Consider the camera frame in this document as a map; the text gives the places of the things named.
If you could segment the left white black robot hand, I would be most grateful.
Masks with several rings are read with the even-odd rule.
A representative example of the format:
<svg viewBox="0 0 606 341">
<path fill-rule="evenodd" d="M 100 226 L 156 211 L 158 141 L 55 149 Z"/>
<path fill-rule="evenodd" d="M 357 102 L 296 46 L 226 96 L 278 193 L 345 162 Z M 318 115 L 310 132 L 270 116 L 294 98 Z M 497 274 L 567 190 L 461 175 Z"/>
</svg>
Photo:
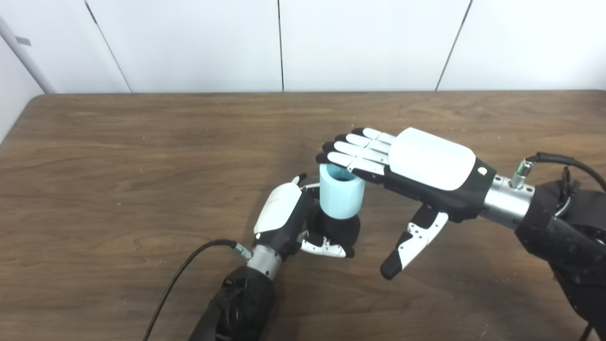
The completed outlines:
<svg viewBox="0 0 606 341">
<path fill-rule="evenodd" d="M 270 193 L 254 226 L 255 241 L 249 263 L 260 261 L 264 254 L 283 262 L 299 251 L 332 258 L 355 256 L 353 247 L 303 229 L 320 194 L 319 184 L 301 185 L 306 177 L 306 173 L 300 173 Z"/>
</svg>

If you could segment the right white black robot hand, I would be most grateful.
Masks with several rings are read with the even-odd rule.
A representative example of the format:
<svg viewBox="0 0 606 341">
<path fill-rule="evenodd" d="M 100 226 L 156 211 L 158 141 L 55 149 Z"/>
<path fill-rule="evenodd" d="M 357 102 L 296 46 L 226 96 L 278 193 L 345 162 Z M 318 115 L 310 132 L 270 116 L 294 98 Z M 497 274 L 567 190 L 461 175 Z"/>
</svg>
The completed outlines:
<svg viewBox="0 0 606 341">
<path fill-rule="evenodd" d="M 402 272 L 447 222 L 477 218 L 496 176 L 468 147 L 413 127 L 396 136 L 368 127 L 353 129 L 324 143 L 316 162 L 346 169 L 422 203 L 381 264 L 387 280 Z"/>
</svg>

